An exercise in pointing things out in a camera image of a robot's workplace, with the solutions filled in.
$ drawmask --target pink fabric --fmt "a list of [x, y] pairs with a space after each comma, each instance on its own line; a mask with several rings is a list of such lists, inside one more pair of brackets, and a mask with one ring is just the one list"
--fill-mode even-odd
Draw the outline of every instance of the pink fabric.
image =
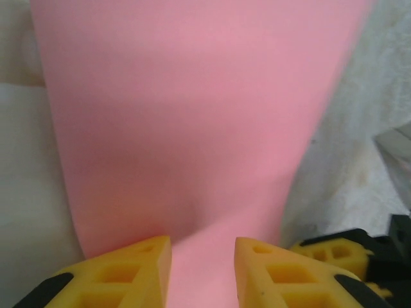
[[168, 307], [236, 307], [370, 2], [31, 0], [86, 256], [170, 234]]

